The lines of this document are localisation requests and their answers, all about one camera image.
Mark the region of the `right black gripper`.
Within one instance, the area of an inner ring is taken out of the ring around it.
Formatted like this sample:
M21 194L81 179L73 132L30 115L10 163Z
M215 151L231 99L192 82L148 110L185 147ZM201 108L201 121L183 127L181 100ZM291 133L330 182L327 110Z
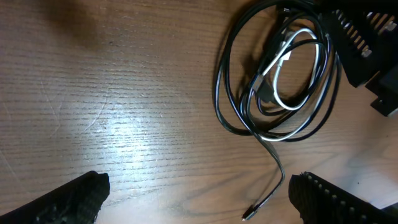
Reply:
M321 0L320 14L349 83L365 85L383 116L397 112L397 1Z

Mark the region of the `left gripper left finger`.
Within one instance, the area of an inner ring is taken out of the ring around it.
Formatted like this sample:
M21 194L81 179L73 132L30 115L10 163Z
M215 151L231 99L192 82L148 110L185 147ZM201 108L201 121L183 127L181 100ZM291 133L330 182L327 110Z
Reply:
M92 224L96 221L109 193L109 175L89 171L11 212L1 215L1 223Z

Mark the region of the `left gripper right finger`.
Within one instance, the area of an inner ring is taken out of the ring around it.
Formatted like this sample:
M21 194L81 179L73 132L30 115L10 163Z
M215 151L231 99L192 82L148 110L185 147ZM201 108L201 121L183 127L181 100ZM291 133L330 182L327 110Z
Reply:
M321 177L304 172L289 181L289 200L308 224L396 224L397 217Z

